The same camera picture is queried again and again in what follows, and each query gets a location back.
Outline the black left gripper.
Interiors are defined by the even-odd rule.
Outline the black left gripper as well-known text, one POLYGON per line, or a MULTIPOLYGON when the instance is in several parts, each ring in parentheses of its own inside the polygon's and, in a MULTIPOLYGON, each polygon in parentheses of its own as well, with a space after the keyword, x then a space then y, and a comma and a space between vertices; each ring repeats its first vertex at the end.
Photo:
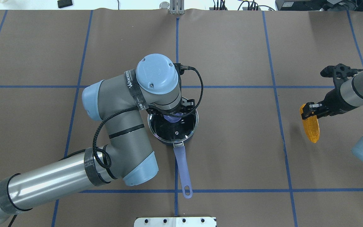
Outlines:
POLYGON ((181 98, 174 108, 166 110, 164 108, 164 105, 152 103, 148 106, 147 113, 174 118, 184 118, 187 116, 196 115, 196 105, 194 99, 181 98))

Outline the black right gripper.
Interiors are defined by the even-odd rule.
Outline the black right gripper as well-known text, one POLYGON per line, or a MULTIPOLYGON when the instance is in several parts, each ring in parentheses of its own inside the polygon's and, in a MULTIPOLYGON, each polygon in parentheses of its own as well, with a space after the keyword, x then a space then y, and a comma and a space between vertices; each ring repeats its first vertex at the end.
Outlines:
POLYGON ((311 117, 316 117, 316 119, 319 119, 323 116, 344 114, 351 110, 352 106, 344 101, 339 90, 333 89, 325 95, 321 102, 307 102, 306 112, 302 113, 302 120, 306 120, 311 117))

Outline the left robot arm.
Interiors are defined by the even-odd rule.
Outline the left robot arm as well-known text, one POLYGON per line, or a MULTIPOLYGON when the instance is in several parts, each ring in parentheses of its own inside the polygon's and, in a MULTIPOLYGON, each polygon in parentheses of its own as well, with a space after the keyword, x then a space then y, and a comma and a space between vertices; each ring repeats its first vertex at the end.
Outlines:
POLYGON ((86 87, 82 103, 100 124, 89 148, 61 160, 0 181, 0 224, 33 208, 91 187, 123 179, 128 186, 147 182, 158 172, 140 111, 186 118, 197 104, 183 103, 181 75, 199 71, 173 63, 162 54, 143 57, 135 69, 86 87))

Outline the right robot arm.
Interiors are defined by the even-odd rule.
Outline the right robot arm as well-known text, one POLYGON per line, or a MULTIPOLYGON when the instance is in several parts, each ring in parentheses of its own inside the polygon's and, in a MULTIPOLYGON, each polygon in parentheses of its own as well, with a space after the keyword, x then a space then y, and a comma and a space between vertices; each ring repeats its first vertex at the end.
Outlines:
MULTIPOLYGON (((307 102, 300 107, 304 132, 313 143, 320 138, 320 118, 345 114, 363 106, 363 69, 351 68, 340 63, 325 67, 320 75, 332 78, 334 89, 328 92, 322 101, 307 102)), ((363 162, 363 136, 351 152, 363 162)))

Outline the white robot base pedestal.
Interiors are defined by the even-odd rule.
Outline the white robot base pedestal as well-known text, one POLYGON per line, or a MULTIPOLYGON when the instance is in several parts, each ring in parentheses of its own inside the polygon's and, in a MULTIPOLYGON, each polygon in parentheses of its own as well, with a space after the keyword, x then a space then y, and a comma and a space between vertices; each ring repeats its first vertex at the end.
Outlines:
POLYGON ((216 227, 215 217, 141 217, 134 227, 216 227))

